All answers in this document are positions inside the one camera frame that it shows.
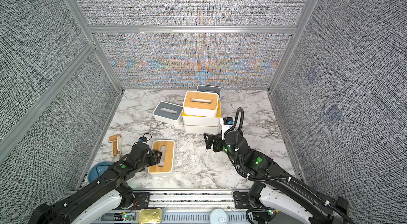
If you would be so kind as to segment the large bamboo lid tissue box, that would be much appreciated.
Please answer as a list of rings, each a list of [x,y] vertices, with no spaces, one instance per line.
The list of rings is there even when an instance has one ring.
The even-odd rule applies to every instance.
[[[212,135],[219,134],[222,129],[221,125],[218,125],[218,126],[188,126],[188,125],[185,125],[184,128],[185,128],[186,134],[207,133],[207,134],[212,134]]]

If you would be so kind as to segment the yellow lid tissue box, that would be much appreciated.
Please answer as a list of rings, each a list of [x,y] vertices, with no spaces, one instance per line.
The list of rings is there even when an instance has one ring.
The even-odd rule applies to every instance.
[[[185,114],[182,111],[183,122],[186,126],[209,126],[218,127],[220,124],[220,118],[222,116],[221,101],[218,101],[218,109],[216,117],[201,117],[201,116],[191,116]]]

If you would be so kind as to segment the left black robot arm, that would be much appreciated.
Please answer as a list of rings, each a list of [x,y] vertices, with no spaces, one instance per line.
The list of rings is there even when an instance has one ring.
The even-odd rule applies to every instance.
[[[136,173],[158,165],[162,153],[145,142],[137,142],[131,152],[112,163],[95,181],[49,206],[43,203],[32,213],[30,224],[89,224],[117,207],[128,208],[134,201],[127,181]]]

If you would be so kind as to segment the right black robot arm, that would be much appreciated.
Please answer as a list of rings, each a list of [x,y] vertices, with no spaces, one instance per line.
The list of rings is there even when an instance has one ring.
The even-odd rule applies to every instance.
[[[252,149],[243,136],[244,110],[220,120],[220,134],[203,133],[207,149],[225,153],[238,175],[253,184],[246,194],[251,224],[269,224],[282,212],[302,224],[352,224],[349,203],[334,199],[290,175],[272,158]]]

